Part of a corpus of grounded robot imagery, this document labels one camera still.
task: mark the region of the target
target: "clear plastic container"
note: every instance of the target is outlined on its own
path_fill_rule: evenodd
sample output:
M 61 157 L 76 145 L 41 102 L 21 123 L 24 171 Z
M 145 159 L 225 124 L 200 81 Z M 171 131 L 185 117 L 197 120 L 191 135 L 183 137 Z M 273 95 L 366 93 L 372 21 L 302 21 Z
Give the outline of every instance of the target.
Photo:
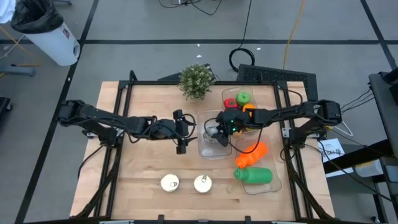
M 253 90 L 250 86 L 238 86 L 238 87 L 234 87 L 234 88 L 229 88 L 226 89 L 222 92 L 222 96 L 223 96 L 223 108 L 225 109 L 224 106 L 224 101 L 226 99 L 232 98 L 235 99 L 236 95 L 238 95 L 241 92 L 245 92 L 247 94 L 249 94 L 250 96 L 250 103 L 253 104 L 254 106 L 257 107 L 256 101 L 254 100 L 254 95 L 253 95 Z
M 236 142 L 236 147 L 240 150 L 245 150 L 245 148 L 253 145 L 257 142 L 258 136 L 250 136 L 247 138 L 239 139 Z M 268 135 L 262 134 L 260 141 L 265 143 L 268 147 L 267 154 L 257 161 L 252 167 L 262 167 L 271 170 L 272 181 L 269 184 L 243 184 L 244 191 L 249 195 L 256 195 L 267 192 L 277 192 L 282 188 L 282 182 L 279 180 L 278 174 L 276 172 L 276 167 L 274 163 L 274 158 L 272 156 L 271 142 Z M 240 156 L 240 152 L 236 151 L 236 157 Z
M 217 140 L 210 138 L 205 132 L 205 122 L 210 118 L 217 117 L 221 110 L 202 111 L 198 113 L 198 147 L 199 155 L 205 159 L 224 159 L 226 156 L 231 155 L 231 146 L 224 147 Z M 208 132 L 211 128 L 215 128 L 218 123 L 215 119 L 209 120 L 206 123 Z
M 252 89 L 250 86 L 238 86 L 238 87 L 226 89 L 226 90 L 224 90 L 224 91 L 221 93 L 221 95 L 222 95 L 222 97 L 223 97 L 223 108 L 224 108 L 224 110 L 226 109 L 226 108 L 225 108 L 225 105 L 224 105 L 224 101 L 227 100 L 227 99 L 229 99 L 229 98 L 235 99 L 235 98 L 236 98 L 236 95 L 237 95 L 238 93 L 241 93 L 241 92 L 245 92 L 245 93 L 249 94 L 249 96 L 250 96 L 250 103 L 253 104 L 253 105 L 257 108 L 257 103 L 256 103 L 256 101 L 255 101 L 255 99 L 254 99 L 254 95 L 253 95 L 253 89 Z M 245 137 L 246 134 L 253 134 L 253 133 L 256 133 L 256 132 L 258 132 L 258 131 L 259 131 L 259 130 L 255 130 L 255 129 L 244 129 L 244 130 L 242 131 L 242 134 L 237 134 L 237 133 L 235 133 L 235 134 L 232 135 L 232 138 L 241 138 L 241 137 Z

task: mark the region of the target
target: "wooden tabletop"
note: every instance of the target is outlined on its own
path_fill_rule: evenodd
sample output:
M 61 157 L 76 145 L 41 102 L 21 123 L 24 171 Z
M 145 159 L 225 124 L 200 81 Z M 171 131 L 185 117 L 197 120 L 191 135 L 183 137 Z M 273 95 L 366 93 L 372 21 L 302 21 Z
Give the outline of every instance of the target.
M 117 87 L 118 82 L 103 82 L 96 105 L 99 109 L 113 111 Z M 212 92 L 203 101 L 186 101 L 174 85 L 136 85 L 132 89 L 129 116 L 156 115 L 159 119 L 172 119 L 172 112 L 176 109 L 183 109 L 184 113 L 195 117 L 201 111 L 221 110 L 221 92 L 232 87 L 236 86 L 212 86 Z M 302 82 L 288 82 L 288 88 L 306 99 Z M 252 86 L 252 89 L 259 108 L 276 109 L 273 87 Z M 300 103 L 296 94 L 289 94 L 292 105 Z M 296 126 L 304 122 L 304 118 L 295 120 Z M 141 140 L 131 144 L 125 138 L 112 218 L 156 220 L 159 214 L 163 214 L 166 220 L 243 220 L 246 215 L 250 215 L 252 220 L 295 220 L 285 162 L 279 157 L 282 149 L 279 124 L 264 128 L 262 134 L 271 140 L 270 149 L 282 189 L 259 195 L 248 195 L 241 183 L 234 179 L 235 153 L 226 159 L 209 160 L 199 156 L 197 141 L 190 142 L 186 154 L 177 155 L 172 141 Z M 314 139 L 308 139 L 307 144 L 318 147 Z M 88 140 L 85 157 L 98 145 L 97 139 Z M 98 153 L 82 168 L 71 215 L 80 212 L 96 192 L 104 152 Z M 334 216 L 320 154 L 310 148 L 301 152 L 308 189 L 325 211 Z M 175 192 L 162 190 L 160 180 L 166 174 L 179 177 L 180 185 Z M 207 194 L 200 194 L 193 187 L 194 178 L 200 174 L 208 175 L 213 181 Z M 305 217 L 302 194 L 299 189 L 298 192 L 301 214 Z M 104 194 L 102 214 L 107 198 L 108 191 Z

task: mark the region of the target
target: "green plant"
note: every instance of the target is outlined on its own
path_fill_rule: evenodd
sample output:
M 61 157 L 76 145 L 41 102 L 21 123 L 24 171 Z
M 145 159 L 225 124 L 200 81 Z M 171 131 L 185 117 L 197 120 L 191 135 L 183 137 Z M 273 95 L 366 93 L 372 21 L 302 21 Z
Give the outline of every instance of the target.
M 191 99 L 205 99 L 206 93 L 211 92 L 210 86 L 214 84 L 213 73 L 203 65 L 189 65 L 182 70 L 180 75 L 180 89 L 184 96 Z

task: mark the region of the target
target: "green apple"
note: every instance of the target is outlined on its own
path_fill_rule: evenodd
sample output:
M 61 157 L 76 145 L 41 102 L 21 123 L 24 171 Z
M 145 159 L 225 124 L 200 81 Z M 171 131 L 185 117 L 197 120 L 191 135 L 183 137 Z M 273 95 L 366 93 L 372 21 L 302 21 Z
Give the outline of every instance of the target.
M 240 92 L 236 95 L 236 103 L 239 106 L 244 106 L 246 103 L 250 102 L 250 95 L 245 92 Z

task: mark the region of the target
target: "small tin can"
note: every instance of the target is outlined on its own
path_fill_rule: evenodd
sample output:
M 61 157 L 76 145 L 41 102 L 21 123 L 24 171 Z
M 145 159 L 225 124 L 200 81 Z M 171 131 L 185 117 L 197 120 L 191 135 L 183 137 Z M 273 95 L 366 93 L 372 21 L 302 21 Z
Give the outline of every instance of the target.
M 180 181 L 176 175 L 167 174 L 162 178 L 160 181 L 160 185 L 162 186 L 163 190 L 167 192 L 173 192 L 178 188 Z
M 211 179 L 207 175 L 199 175 L 193 181 L 193 185 L 199 193 L 207 193 L 211 189 Z

